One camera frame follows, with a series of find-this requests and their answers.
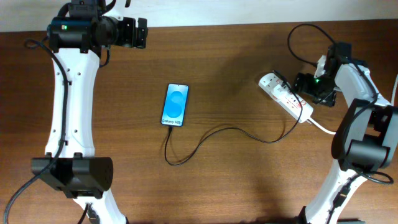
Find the white power strip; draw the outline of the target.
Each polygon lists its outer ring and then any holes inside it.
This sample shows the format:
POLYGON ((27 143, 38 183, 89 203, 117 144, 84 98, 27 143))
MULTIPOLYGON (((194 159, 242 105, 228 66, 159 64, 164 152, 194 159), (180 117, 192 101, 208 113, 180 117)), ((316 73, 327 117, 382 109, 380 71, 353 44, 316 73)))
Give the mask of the white power strip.
POLYGON ((313 108, 302 97, 294 95, 291 91, 281 99, 276 99, 273 96, 272 89, 279 83, 283 83, 283 81, 274 73, 268 73, 259 80, 259 86, 291 116, 298 119, 299 123, 308 121, 313 113, 313 108))

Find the blue screen Galaxy smartphone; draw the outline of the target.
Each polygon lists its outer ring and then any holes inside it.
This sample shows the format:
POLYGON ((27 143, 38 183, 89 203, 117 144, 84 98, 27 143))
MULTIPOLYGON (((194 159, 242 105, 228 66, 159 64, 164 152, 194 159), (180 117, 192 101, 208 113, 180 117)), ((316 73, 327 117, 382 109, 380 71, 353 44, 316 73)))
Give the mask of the blue screen Galaxy smartphone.
POLYGON ((160 120, 162 125, 183 126, 188 91, 188 85, 174 83, 168 85, 160 120))

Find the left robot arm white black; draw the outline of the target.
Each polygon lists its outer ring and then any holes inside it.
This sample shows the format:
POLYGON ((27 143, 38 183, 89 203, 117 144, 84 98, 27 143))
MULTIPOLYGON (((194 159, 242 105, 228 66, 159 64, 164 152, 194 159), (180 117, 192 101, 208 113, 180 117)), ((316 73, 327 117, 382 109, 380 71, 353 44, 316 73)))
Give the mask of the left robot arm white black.
POLYGON ((92 223, 127 223, 111 192, 113 162, 95 156, 93 90, 112 46, 143 49, 147 20, 126 15, 129 1, 71 1, 47 28, 55 91, 44 157, 32 172, 84 209, 92 223))

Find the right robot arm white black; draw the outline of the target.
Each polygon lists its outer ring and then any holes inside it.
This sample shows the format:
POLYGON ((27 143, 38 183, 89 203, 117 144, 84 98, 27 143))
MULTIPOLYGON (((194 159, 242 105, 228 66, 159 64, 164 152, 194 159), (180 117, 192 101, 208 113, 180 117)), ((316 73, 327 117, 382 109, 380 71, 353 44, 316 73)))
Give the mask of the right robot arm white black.
POLYGON ((295 217, 296 223, 337 223, 358 187, 379 180, 397 147, 397 107, 392 106, 371 80, 366 62, 353 59, 351 44, 333 43, 316 64, 314 75, 299 73, 294 92, 313 97, 314 103, 333 106, 340 89, 348 110, 331 144, 332 167, 318 195, 295 217))

